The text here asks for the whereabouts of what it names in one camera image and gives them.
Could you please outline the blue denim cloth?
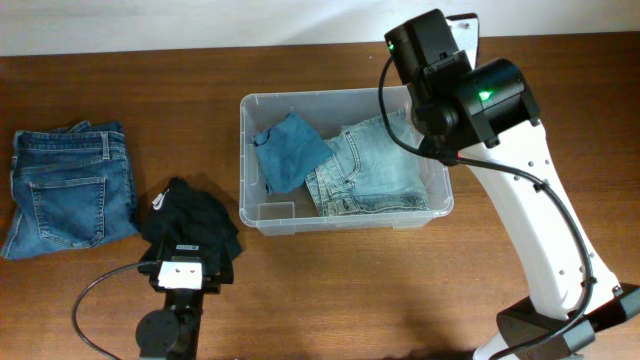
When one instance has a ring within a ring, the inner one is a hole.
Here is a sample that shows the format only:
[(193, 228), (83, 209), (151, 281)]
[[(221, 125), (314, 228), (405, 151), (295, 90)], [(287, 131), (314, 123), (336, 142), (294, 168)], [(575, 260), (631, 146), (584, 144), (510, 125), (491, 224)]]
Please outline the blue denim cloth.
[(292, 192), (333, 155), (319, 133), (293, 111), (283, 121), (258, 132), (253, 145), (268, 194)]

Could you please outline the light blue denim jeans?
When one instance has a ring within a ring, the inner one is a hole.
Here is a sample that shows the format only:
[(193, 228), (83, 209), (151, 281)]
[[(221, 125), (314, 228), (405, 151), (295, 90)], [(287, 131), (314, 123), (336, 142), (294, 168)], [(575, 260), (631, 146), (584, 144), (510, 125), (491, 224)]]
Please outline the light blue denim jeans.
[(413, 130), (401, 110), (363, 120), (327, 140), (332, 155), (305, 184), (322, 217), (427, 211), (419, 157), (398, 146), (386, 126), (410, 145)]

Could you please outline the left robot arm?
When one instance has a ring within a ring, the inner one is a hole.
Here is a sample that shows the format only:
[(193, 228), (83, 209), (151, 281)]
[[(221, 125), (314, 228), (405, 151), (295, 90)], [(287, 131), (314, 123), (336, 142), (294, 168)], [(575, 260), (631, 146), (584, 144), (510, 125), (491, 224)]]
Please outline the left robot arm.
[(207, 273), (204, 249), (179, 244), (166, 253), (147, 251), (139, 272), (164, 295), (163, 307), (149, 312), (137, 325), (139, 358), (196, 358), (204, 297), (221, 290), (217, 278)]

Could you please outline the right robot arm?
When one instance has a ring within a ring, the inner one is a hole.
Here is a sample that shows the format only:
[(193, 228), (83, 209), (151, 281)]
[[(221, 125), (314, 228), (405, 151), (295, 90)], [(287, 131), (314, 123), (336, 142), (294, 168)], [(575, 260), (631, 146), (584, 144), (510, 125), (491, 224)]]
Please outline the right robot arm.
[(496, 317), (477, 359), (576, 359), (598, 332), (639, 313), (589, 241), (555, 170), (540, 109), (521, 70), (473, 67), (449, 20), (431, 10), (390, 30), (387, 66), (408, 88), (422, 141), (415, 154), (467, 166), (520, 259), (528, 295)]

